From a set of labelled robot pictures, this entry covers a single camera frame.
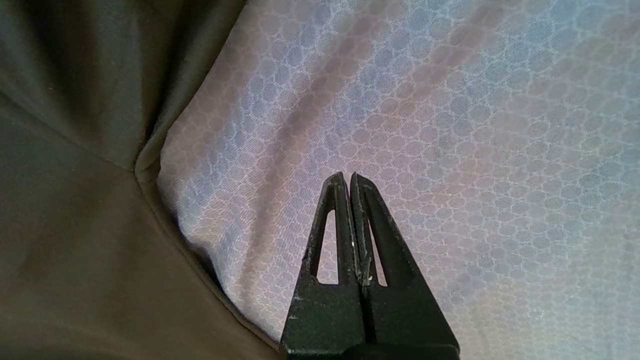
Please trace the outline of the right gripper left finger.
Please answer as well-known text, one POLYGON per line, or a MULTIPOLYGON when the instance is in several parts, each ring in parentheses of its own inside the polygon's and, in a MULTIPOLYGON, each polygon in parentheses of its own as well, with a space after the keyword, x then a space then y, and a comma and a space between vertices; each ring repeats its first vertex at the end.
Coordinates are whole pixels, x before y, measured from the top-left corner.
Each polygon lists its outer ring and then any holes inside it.
POLYGON ((280 340, 286 360, 341 360, 366 339, 361 310, 355 230, 343 173, 322 185, 294 294, 280 340), (338 281, 318 280, 329 213, 334 213, 338 281))

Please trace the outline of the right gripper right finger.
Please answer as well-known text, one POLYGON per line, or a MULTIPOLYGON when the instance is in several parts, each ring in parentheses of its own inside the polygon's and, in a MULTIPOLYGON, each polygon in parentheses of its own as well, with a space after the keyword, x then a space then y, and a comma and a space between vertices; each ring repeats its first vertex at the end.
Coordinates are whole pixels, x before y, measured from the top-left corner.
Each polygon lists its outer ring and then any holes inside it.
POLYGON ((457 338, 375 183, 354 173, 350 205, 366 344, 374 358, 458 360, 457 338))

